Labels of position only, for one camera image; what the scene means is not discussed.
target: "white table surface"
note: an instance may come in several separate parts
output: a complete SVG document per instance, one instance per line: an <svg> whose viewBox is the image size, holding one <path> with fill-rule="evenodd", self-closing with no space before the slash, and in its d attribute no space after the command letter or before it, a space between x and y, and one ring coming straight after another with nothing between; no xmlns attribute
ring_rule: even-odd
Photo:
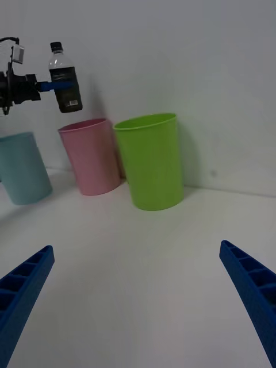
<svg viewBox="0 0 276 368"><path fill-rule="evenodd" d="M9 368L270 367L219 249L275 271L276 198L186 189L145 212L127 184L84 197L71 173L51 178L32 206L0 185L0 277L47 244L56 260Z"/></svg>

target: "black bottle label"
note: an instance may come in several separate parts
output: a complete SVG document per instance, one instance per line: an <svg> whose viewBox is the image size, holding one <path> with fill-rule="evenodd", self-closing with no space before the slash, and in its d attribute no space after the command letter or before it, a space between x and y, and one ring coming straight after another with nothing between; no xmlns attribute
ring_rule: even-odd
<svg viewBox="0 0 276 368"><path fill-rule="evenodd" d="M52 82L72 82L74 86L65 90L55 90L59 109L62 113L82 110L82 100L74 67L50 69Z"/></svg>

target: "plastic water bottle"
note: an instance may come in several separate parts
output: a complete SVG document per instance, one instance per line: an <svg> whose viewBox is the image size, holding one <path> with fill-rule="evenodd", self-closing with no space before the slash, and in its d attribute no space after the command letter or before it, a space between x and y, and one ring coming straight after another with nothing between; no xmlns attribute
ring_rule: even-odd
<svg viewBox="0 0 276 368"><path fill-rule="evenodd" d="M52 42L51 50L53 55L49 61L49 70L52 82L66 81L74 84L72 88L55 90L60 111L62 113L71 113L82 110L79 84L72 61L63 53L61 42Z"/></svg>

